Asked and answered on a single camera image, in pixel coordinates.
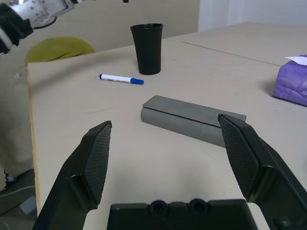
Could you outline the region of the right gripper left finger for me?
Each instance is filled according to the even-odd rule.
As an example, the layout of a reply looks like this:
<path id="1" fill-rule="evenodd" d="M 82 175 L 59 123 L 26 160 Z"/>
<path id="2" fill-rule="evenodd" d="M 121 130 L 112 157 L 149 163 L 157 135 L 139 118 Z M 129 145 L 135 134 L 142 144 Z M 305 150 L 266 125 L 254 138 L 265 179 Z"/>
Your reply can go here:
<path id="1" fill-rule="evenodd" d="M 35 230 L 81 230 L 105 185 L 112 123 L 91 128 L 64 162 L 34 224 Z"/>

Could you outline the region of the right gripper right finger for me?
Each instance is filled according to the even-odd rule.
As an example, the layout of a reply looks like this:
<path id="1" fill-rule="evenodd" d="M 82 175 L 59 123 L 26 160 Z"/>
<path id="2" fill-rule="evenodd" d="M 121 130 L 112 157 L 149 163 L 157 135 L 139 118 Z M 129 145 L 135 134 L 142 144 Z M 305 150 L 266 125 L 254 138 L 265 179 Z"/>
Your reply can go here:
<path id="1" fill-rule="evenodd" d="M 305 230 L 307 192 L 281 156 L 245 121 L 219 114 L 218 122 L 246 201 L 260 208 L 271 230 Z"/>

